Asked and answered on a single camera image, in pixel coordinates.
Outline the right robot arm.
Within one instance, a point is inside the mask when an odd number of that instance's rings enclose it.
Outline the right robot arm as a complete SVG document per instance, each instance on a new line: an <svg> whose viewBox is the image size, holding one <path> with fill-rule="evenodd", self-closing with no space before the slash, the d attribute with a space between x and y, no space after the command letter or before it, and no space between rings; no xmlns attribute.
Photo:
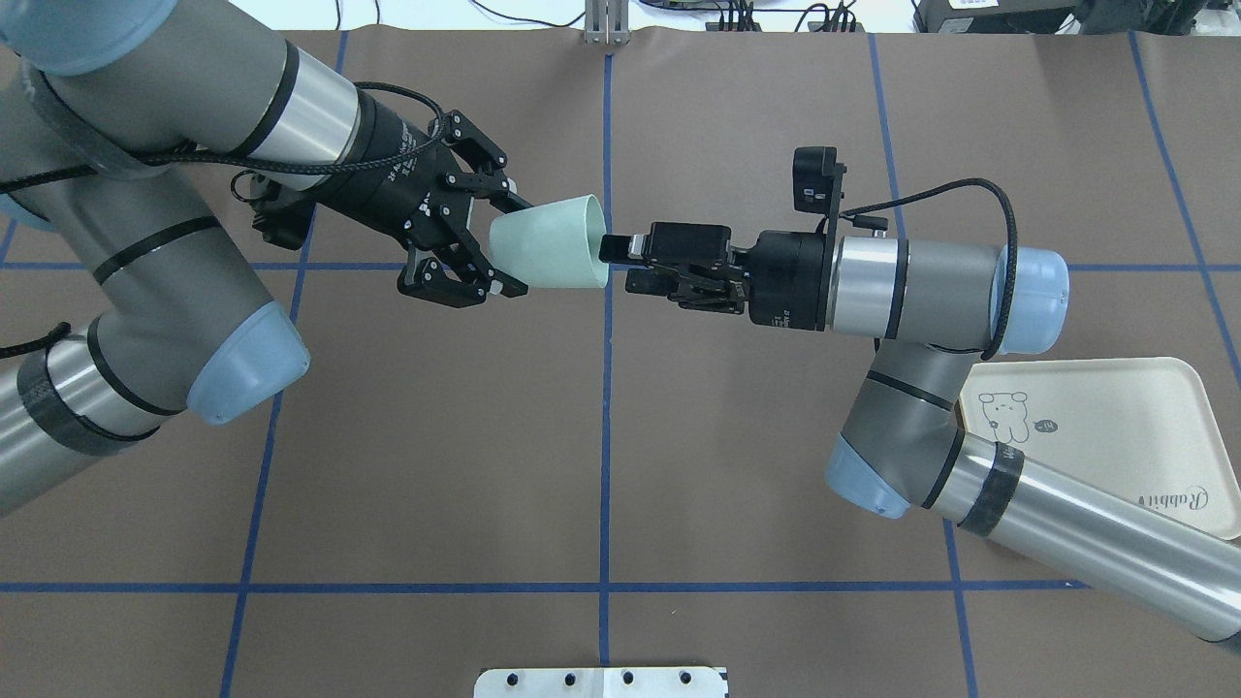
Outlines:
<svg viewBox="0 0 1241 698"><path fill-rule="evenodd" d="M1239 491L1183 361L1039 361L1069 306L1064 257L1018 243L761 233L654 224L602 238L625 291L786 330L877 342L828 486L897 520L918 505L1239 650Z"/></svg>

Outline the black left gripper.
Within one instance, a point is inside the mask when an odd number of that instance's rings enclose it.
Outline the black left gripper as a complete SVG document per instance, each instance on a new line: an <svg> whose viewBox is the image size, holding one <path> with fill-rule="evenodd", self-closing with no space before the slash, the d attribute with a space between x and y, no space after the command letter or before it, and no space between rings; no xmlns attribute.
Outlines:
<svg viewBox="0 0 1241 698"><path fill-rule="evenodd" d="M372 171L333 174L311 188L310 197L406 248L413 246L396 282L401 296L465 308L491 296L527 296L530 289L485 256L447 247L468 230L474 199L504 215L535 207L509 181L506 163L496 142L460 111L449 111L443 143Z"/></svg>

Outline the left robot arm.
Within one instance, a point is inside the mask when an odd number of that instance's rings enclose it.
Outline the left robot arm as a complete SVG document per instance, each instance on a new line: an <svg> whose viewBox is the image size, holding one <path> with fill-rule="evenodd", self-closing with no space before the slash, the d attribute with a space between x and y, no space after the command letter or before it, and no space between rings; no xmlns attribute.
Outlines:
<svg viewBox="0 0 1241 698"><path fill-rule="evenodd" d="M182 176L256 178L254 227L298 250L318 206L408 253L405 296L477 306L527 291L468 224L525 210L506 156L459 111L419 129L226 1L5 1L2 211L58 233L110 301L84 330L2 350L2 513L182 411L230 424L302 379L297 325Z"/></svg>

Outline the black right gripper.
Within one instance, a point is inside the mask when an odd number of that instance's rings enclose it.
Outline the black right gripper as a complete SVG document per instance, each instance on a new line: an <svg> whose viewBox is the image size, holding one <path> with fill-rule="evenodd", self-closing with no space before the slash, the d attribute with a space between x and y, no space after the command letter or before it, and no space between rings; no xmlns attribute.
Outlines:
<svg viewBox="0 0 1241 698"><path fill-rule="evenodd" d="M747 313L758 325L825 332L828 271L835 226L812 233L767 230L750 248L731 243L730 227L714 224L652 224L647 233L603 235L603 265L663 265L627 270L630 296L669 296L683 309Z"/></svg>

